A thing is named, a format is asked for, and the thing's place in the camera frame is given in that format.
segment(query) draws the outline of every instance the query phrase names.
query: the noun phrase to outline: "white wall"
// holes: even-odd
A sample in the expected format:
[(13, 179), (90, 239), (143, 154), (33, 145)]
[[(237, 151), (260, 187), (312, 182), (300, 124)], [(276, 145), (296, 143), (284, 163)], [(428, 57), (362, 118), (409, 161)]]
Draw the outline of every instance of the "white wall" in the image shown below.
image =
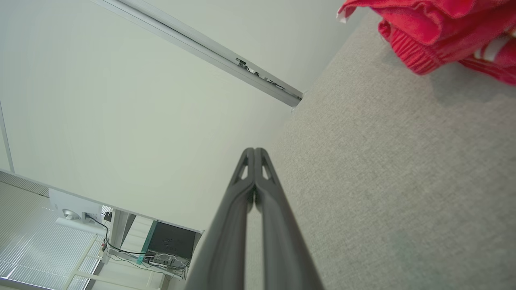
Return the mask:
[(168, 284), (168, 290), (183, 290), (186, 287), (186, 280), (172, 279)]
[(0, 2), (17, 174), (206, 229), (239, 156), (291, 108), (88, 0)]
[(306, 92), (355, 30), (335, 17), (345, 0), (145, 0)]
[(0, 169), (9, 171), (9, 160), (7, 159), (7, 151), (5, 149), (4, 135), (0, 131)]

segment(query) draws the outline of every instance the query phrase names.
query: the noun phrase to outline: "black cable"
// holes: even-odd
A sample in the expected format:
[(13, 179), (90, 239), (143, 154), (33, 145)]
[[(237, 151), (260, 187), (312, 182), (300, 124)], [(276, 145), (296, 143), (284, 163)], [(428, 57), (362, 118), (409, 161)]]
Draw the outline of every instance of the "black cable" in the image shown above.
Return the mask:
[[(147, 264), (149, 265), (152, 265), (152, 266), (155, 266), (155, 267), (160, 267), (160, 268), (164, 268), (163, 265), (161, 264), (158, 264), (158, 263), (154, 263), (152, 264), (150, 261), (147, 261)], [(166, 269), (170, 269), (170, 270), (179, 270), (179, 271), (184, 271), (187, 269), (187, 266), (185, 265), (184, 267), (176, 267), (176, 266), (170, 266), (170, 265), (166, 265), (167, 268)]]
[(100, 224), (101, 226), (103, 226), (103, 227), (105, 227), (105, 228), (106, 228), (106, 237), (105, 237), (104, 239), (105, 239), (106, 243), (107, 243), (110, 247), (112, 247), (113, 249), (116, 249), (116, 250), (119, 250), (119, 251), (121, 251), (121, 252), (128, 253), (128, 254), (138, 254), (138, 255), (145, 255), (145, 254), (146, 254), (146, 253), (137, 253), (137, 252), (124, 251), (124, 250), (122, 250), (122, 249), (119, 249), (119, 248), (117, 248), (117, 247), (113, 246), (112, 244), (110, 244), (110, 243), (109, 243), (109, 239), (107, 238), (107, 232), (109, 231), (109, 229), (106, 227), (106, 225), (104, 225), (104, 224), (102, 224), (102, 223), (98, 222), (96, 219), (94, 219), (94, 218), (90, 217), (88, 214), (86, 214), (85, 216), (86, 216), (87, 218), (91, 218), (94, 222), (96, 222), (96, 223), (98, 223), (98, 224)]
[(133, 262), (136, 262), (136, 261), (129, 261), (129, 260), (124, 260), (124, 259), (120, 259), (120, 258), (115, 259), (115, 258), (113, 258), (113, 255), (111, 255), (111, 256), (110, 256), (109, 254), (108, 254), (108, 257), (110, 257), (111, 259), (113, 259), (113, 260), (115, 260), (115, 261), (126, 261), (126, 262), (128, 262), (128, 263), (132, 264), (133, 266), (135, 266), (135, 267), (137, 267), (137, 268), (140, 268), (140, 269), (142, 269), (142, 270), (147, 270), (147, 271), (154, 272), (154, 273), (164, 274), (164, 275), (165, 275), (165, 277), (166, 277), (166, 274), (165, 274), (165, 273), (163, 273), (163, 272), (153, 271), (153, 270), (144, 269), (144, 268), (142, 268), (142, 267), (139, 267), (138, 265), (136, 265), (136, 264), (134, 264), (134, 263), (133, 263)]
[(149, 263), (149, 259), (147, 259), (146, 261), (145, 261), (145, 260), (143, 260), (143, 261), (141, 262), (141, 265), (143, 265), (145, 268), (150, 268), (150, 267), (152, 267), (152, 266), (153, 266), (151, 263)]

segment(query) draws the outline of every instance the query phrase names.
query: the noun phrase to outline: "cable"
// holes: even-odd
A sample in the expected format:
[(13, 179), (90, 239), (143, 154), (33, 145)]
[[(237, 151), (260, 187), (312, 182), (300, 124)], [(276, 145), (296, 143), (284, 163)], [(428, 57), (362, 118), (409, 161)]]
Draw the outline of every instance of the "cable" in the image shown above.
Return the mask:
[[(134, 261), (131, 261), (131, 260), (128, 260), (128, 259), (122, 259), (122, 260), (126, 260), (126, 261), (129, 261), (129, 262), (138, 262), (138, 259), (137, 259), (137, 258), (135, 258), (135, 259), (136, 259), (136, 260), (134, 260)], [(143, 265), (145, 268), (150, 268), (150, 267), (153, 267), (153, 266), (154, 266), (154, 265), (152, 265), (151, 263), (146, 262), (146, 261), (141, 262), (141, 264), (139, 264), (139, 265)]]
[(183, 262), (181, 262), (180, 260), (178, 260), (178, 258), (174, 255), (170, 255), (170, 254), (166, 254), (166, 255), (169, 255), (170, 257), (174, 257), (174, 260), (178, 261), (179, 263), (181, 263), (181, 265), (185, 266), (186, 268), (186, 264), (184, 264)]
[(138, 255), (145, 255), (145, 254), (146, 254), (146, 253), (138, 253), (138, 252), (129, 252), (129, 251), (124, 251), (124, 250), (122, 250), (122, 249), (119, 249), (119, 248), (117, 248), (117, 247), (113, 246), (112, 244), (110, 244), (110, 243), (109, 243), (109, 239), (107, 238), (107, 232), (109, 231), (109, 229), (107, 228), (107, 226), (106, 226), (106, 225), (104, 225), (104, 224), (102, 224), (101, 222), (98, 222), (96, 219), (94, 219), (94, 218), (90, 217), (88, 214), (86, 214), (85, 216), (86, 216), (86, 217), (88, 217), (88, 218), (91, 218), (94, 222), (96, 222), (96, 223), (98, 223), (98, 224), (100, 224), (101, 226), (103, 226), (103, 227), (105, 227), (105, 228), (106, 228), (106, 237), (105, 237), (105, 240), (106, 240), (106, 243), (107, 243), (109, 246), (111, 246), (113, 249), (117, 249), (117, 250), (119, 250), (119, 251), (121, 251), (121, 252), (128, 253), (128, 254), (138, 254)]
[[(118, 249), (115, 249), (115, 248), (112, 248), (112, 247), (109, 247), (111, 250), (115, 251), (115, 252), (119, 252), (119, 253), (127, 253), (127, 251), (124, 251), (124, 250), (118, 250)], [(156, 255), (152, 255), (152, 256), (143, 256), (144, 258), (154, 258), (156, 257)]]
[[(155, 266), (155, 267), (163, 268), (163, 265), (158, 264), (158, 263), (154, 263), (154, 264), (152, 264), (152, 263), (151, 263), (151, 261), (147, 261), (147, 264), (152, 265), (152, 266)], [(170, 265), (166, 265), (166, 266), (167, 266), (167, 268), (166, 268), (166, 269), (171, 269), (171, 270), (180, 270), (180, 271), (184, 271), (184, 270), (186, 270), (186, 268), (183, 268), (183, 267), (175, 267), (175, 266), (170, 266)]]
[(145, 269), (145, 268), (139, 267), (138, 265), (136, 265), (136, 264), (134, 264), (134, 263), (133, 263), (133, 262), (135, 262), (135, 261), (124, 260), (124, 259), (120, 259), (120, 258), (115, 259), (115, 258), (113, 258), (113, 257), (114, 257), (113, 255), (109, 255), (109, 254), (108, 254), (108, 257), (110, 257), (111, 259), (113, 259), (113, 260), (115, 260), (115, 261), (125, 261), (125, 262), (128, 262), (128, 263), (131, 263), (133, 266), (135, 266), (135, 267), (137, 267), (137, 268), (140, 268), (140, 269), (142, 269), (142, 270), (151, 271), (151, 272), (154, 272), (154, 273), (160, 273), (160, 274), (165, 275), (165, 273), (163, 273), (163, 272), (153, 271), (153, 270), (149, 270), (149, 269)]

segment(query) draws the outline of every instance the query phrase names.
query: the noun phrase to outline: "gray carpet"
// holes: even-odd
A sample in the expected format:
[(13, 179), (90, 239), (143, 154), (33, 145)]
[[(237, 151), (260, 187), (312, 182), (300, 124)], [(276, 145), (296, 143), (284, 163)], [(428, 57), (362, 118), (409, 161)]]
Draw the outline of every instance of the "gray carpet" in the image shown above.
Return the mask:
[[(274, 166), (326, 289), (516, 289), (516, 89), (412, 74), (370, 12), (296, 108)], [(263, 289), (251, 214), (247, 289)]]

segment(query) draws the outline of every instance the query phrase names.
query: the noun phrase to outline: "red cloth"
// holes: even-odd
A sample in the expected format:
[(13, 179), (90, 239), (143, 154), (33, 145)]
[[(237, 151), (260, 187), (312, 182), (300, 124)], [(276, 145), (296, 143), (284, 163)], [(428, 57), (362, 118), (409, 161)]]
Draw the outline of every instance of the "red cloth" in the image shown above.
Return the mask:
[[(516, 26), (516, 0), (348, 0), (337, 16), (346, 19), (357, 7), (366, 6), (383, 17), (378, 30), (416, 74), (470, 59), (476, 50)], [(463, 64), (473, 66), (470, 61)], [(492, 75), (491, 69), (486, 73)]]
[(516, 86), (516, 38), (512, 35), (497, 37), (459, 62), (465, 67)]

